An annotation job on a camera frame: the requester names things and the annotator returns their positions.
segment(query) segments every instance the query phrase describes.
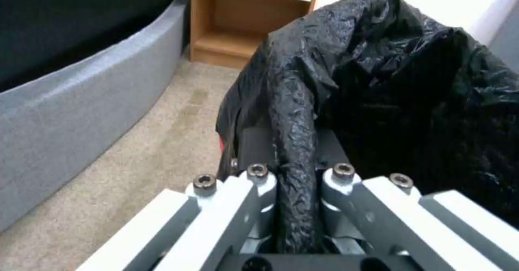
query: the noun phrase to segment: black garbage bag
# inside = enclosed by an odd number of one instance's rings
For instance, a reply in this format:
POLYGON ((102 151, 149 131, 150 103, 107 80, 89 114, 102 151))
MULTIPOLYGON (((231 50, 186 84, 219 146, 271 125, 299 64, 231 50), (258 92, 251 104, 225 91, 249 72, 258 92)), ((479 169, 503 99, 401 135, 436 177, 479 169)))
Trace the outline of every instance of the black garbage bag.
POLYGON ((363 178, 405 173, 519 226, 519 81, 485 46, 402 0, 341 0, 265 39, 223 100, 219 177, 244 128, 269 120, 277 251, 322 250, 315 127, 363 178))

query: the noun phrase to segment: gray metal bar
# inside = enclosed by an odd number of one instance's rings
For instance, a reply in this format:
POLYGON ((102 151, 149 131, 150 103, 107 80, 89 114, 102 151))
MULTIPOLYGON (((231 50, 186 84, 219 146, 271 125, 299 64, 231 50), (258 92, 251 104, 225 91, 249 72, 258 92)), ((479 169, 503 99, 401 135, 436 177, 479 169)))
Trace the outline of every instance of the gray metal bar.
POLYGON ((256 186, 228 177, 155 271, 215 270, 228 252, 239 253, 259 213, 256 186))
POLYGON ((198 214, 196 199, 165 189, 77 271, 148 270, 171 247, 198 214))
POLYGON ((420 205, 503 270, 519 270, 519 232, 455 190, 420 205))
POLYGON ((499 270, 386 177, 357 183, 333 203, 379 252, 403 248, 426 270, 499 270))

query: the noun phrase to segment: red object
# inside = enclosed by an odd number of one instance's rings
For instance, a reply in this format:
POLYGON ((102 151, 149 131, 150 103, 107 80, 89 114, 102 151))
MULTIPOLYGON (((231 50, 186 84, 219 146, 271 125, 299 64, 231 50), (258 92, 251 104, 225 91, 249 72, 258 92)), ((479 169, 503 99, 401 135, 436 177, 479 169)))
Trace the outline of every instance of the red object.
POLYGON ((224 142, 222 141, 221 138, 220 138, 220 150, 222 151, 222 153, 224 152, 224 142))

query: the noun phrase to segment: bolt head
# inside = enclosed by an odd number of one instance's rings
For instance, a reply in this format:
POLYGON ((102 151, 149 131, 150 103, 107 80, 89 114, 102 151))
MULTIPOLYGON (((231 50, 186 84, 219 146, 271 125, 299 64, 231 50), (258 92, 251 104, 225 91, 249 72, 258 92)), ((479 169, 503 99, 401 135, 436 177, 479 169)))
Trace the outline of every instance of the bolt head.
POLYGON ((207 196, 217 190, 217 179, 211 174, 202 174, 193 180, 195 194, 207 196))
POLYGON ((413 179, 402 173, 393 173, 389 175, 389 181, 407 194, 410 194, 410 191, 414 186, 413 179))
POLYGON ((247 177, 249 180, 261 181, 267 178, 268 168, 265 164, 251 164, 247 167, 247 177))
POLYGON ((230 168, 233 171, 236 171, 238 169, 238 159, 237 158, 233 158, 230 160, 230 168))
POLYGON ((351 164, 340 162, 333 166, 333 177, 340 181, 351 182, 355 176, 355 168, 351 164))

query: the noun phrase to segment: hex socket screw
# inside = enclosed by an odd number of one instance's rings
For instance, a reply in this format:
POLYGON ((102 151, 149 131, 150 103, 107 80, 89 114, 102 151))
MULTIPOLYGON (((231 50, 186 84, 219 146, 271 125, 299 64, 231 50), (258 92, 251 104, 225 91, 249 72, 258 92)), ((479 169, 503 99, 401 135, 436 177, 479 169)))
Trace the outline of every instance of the hex socket screw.
POLYGON ((196 195, 210 196, 217 191, 217 179, 211 174, 202 174, 193 180, 193 190, 196 195))
POLYGON ((411 190, 414 186, 413 179, 402 173, 393 173, 389 175, 389 181, 391 181, 393 184, 395 184, 395 186, 400 188, 408 195, 411 193, 411 190))
POLYGON ((247 178, 255 183, 265 183, 268 176, 266 164, 251 164, 247 167, 247 178))
POLYGON ((335 164, 335 166, 333 166, 332 175, 333 177, 335 177, 335 179, 343 183, 350 183, 354 179, 355 168, 351 164, 339 162, 338 164, 335 164))

